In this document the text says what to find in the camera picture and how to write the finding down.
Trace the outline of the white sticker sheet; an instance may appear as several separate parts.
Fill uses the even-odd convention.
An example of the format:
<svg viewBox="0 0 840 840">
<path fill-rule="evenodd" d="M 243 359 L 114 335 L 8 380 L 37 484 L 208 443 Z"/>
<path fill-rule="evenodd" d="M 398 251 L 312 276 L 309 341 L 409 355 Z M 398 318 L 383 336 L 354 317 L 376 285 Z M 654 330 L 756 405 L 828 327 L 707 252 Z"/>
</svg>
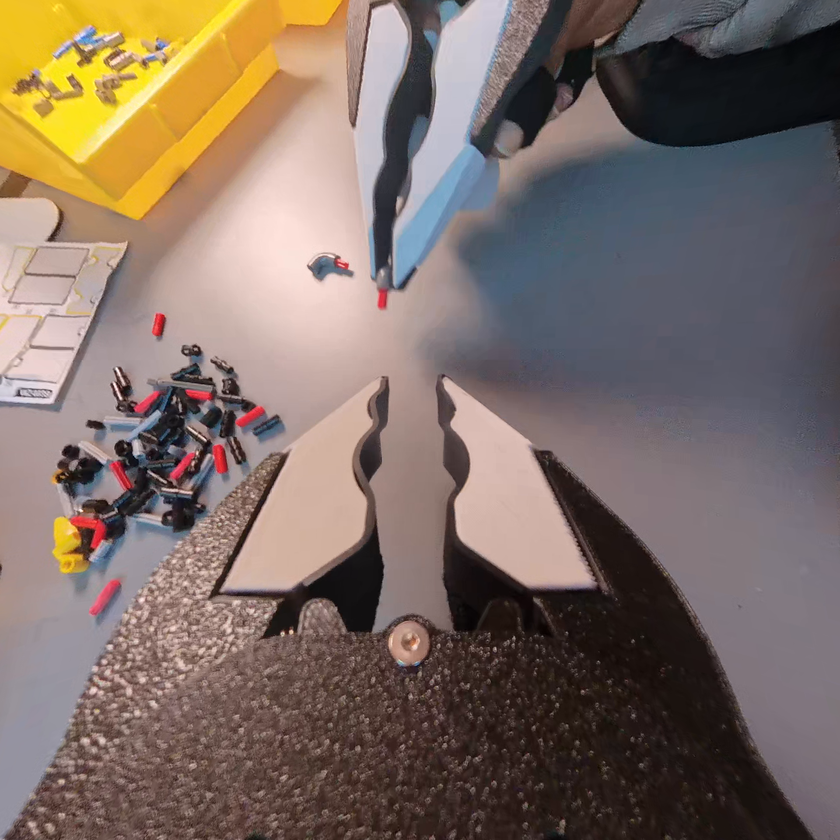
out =
<svg viewBox="0 0 840 840">
<path fill-rule="evenodd" d="M 2 244 L 1 402 L 58 402 L 122 243 Z"/>
</svg>

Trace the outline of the person's right hand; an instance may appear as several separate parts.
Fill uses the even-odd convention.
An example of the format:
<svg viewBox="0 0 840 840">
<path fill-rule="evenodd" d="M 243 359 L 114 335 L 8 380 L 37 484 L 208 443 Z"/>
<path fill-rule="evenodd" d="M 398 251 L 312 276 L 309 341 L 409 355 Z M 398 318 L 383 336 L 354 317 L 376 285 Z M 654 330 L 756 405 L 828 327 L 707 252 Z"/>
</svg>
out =
<svg viewBox="0 0 840 840">
<path fill-rule="evenodd" d="M 492 154 L 508 160 L 544 126 L 574 105 L 592 77 L 595 44 L 632 16 L 635 1 L 573 1 L 544 62 L 517 90 L 500 123 Z"/>
</svg>

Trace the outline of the person's right forearm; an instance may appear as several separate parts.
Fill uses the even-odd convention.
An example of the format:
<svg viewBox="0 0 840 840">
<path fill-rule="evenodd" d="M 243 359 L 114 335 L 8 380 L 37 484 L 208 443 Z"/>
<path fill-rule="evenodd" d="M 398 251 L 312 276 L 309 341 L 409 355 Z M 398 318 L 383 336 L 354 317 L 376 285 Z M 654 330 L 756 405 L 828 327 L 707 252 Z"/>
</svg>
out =
<svg viewBox="0 0 840 840">
<path fill-rule="evenodd" d="M 785 45 L 834 25 L 838 1 L 643 1 L 612 54 L 677 38 L 706 58 Z"/>
</svg>

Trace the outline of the yellow storage bin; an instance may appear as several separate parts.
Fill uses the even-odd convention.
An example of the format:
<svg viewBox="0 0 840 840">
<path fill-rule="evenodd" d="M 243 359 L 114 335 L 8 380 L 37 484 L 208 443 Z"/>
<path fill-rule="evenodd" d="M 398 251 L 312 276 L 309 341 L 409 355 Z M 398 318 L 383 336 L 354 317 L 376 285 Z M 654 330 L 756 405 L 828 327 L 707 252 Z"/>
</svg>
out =
<svg viewBox="0 0 840 840">
<path fill-rule="evenodd" d="M 279 1 L 286 26 L 324 26 L 340 8 L 343 1 Z"/>
<path fill-rule="evenodd" d="M 2 90 L 84 27 L 188 43 L 108 107 L 83 98 L 44 119 L 2 104 L 2 167 L 141 218 L 277 70 L 278 2 L 2 2 Z"/>
</svg>

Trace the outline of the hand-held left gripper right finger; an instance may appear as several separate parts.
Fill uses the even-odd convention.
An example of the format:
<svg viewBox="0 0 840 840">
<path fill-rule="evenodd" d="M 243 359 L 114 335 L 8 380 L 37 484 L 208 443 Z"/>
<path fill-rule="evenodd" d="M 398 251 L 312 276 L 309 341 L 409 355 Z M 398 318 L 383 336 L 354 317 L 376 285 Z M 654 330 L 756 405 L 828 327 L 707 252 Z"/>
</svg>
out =
<svg viewBox="0 0 840 840">
<path fill-rule="evenodd" d="M 506 600 L 528 621 L 543 595 L 593 595 L 599 572 L 533 443 L 451 377 L 436 383 L 447 500 L 444 588 L 457 631 Z"/>
</svg>

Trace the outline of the scattered blue grey brick pins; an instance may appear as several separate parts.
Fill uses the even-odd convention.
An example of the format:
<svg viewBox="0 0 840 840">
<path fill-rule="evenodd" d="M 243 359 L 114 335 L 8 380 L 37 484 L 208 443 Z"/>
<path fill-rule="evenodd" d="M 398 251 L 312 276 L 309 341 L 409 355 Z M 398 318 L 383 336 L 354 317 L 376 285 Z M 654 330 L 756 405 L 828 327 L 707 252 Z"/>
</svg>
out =
<svg viewBox="0 0 840 840">
<path fill-rule="evenodd" d="M 46 65 L 3 89 L 2 104 L 40 119 L 83 98 L 115 107 L 155 80 L 187 43 L 184 37 L 142 38 L 90 25 L 60 44 Z"/>
</svg>

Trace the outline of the pile of black red pins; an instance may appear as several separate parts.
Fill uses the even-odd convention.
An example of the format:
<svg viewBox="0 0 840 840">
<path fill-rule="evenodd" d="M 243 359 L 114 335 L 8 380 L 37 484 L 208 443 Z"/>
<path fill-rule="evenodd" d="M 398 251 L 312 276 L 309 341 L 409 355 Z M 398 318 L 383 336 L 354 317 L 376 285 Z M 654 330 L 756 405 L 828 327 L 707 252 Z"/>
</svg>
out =
<svg viewBox="0 0 840 840">
<path fill-rule="evenodd" d="M 207 482 L 230 466 L 248 467 L 245 438 L 284 426 L 278 413 L 248 399 L 235 367 L 198 343 L 180 348 L 185 363 L 149 379 L 139 398 L 126 370 L 112 370 L 115 415 L 89 419 L 96 440 L 61 450 L 51 477 L 59 517 L 79 530 L 90 568 L 106 565 L 130 527 L 191 530 L 207 511 Z"/>
</svg>

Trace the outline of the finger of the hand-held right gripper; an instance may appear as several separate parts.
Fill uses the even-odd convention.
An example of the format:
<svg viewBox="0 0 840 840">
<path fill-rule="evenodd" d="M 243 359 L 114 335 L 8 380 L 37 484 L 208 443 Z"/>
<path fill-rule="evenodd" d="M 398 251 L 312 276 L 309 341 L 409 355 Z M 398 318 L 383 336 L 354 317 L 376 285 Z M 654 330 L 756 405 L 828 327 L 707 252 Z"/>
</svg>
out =
<svg viewBox="0 0 840 840">
<path fill-rule="evenodd" d="M 396 219 L 415 122 L 431 112 L 433 48 L 417 2 L 353 2 L 353 147 L 372 279 L 399 279 Z"/>
<path fill-rule="evenodd" d="M 411 159 L 410 188 L 393 228 L 392 285 L 402 289 L 480 180 L 487 164 L 470 138 L 510 2 L 469 2 L 441 25 L 432 108 Z"/>
</svg>

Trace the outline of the grey desk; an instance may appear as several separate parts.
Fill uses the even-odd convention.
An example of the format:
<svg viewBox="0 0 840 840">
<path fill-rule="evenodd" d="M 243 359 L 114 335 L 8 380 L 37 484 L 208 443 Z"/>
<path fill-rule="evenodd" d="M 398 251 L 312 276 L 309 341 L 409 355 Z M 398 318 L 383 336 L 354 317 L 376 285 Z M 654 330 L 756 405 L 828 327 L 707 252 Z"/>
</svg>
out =
<svg viewBox="0 0 840 840">
<path fill-rule="evenodd" d="M 718 652 L 759 748 L 813 835 L 838 838 L 838 168 L 816 125 L 709 149 L 625 131 L 591 79 L 504 164 L 378 311 L 347 123 L 342 5 L 276 39 L 280 72 L 146 217 L 31 182 L 59 238 L 126 241 L 60 406 L 2 406 L 2 834 L 50 763 L 120 611 L 177 537 L 132 531 L 108 570 L 52 556 L 60 449 L 112 414 L 109 383 L 198 343 L 285 430 L 376 376 L 377 628 L 448 625 L 435 381 L 451 376 L 553 451 L 653 551 Z M 353 276 L 316 280 L 321 252 Z M 166 316 L 152 335 L 154 314 Z M 99 618 L 102 587 L 122 590 Z"/>
</svg>

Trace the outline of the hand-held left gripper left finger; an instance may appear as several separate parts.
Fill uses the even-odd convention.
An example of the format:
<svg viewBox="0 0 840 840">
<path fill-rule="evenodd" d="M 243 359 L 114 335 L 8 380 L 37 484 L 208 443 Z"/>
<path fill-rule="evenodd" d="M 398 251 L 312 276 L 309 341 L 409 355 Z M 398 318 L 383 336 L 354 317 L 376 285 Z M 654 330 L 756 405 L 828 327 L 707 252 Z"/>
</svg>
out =
<svg viewBox="0 0 840 840">
<path fill-rule="evenodd" d="M 371 479 L 388 408 L 380 376 L 283 450 L 214 596 L 276 601 L 269 632 L 296 627 L 313 599 L 331 602 L 349 631 L 372 631 L 384 562 Z"/>
</svg>

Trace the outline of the white lamp base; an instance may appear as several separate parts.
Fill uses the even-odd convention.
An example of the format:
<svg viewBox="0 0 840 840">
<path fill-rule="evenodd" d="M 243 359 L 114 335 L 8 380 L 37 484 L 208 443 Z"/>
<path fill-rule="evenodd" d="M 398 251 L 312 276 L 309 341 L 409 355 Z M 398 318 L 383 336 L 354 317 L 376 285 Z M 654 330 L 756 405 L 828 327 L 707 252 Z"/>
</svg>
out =
<svg viewBox="0 0 840 840">
<path fill-rule="evenodd" d="M 1 197 L 1 244 L 43 244 L 56 236 L 62 212 L 44 197 Z"/>
</svg>

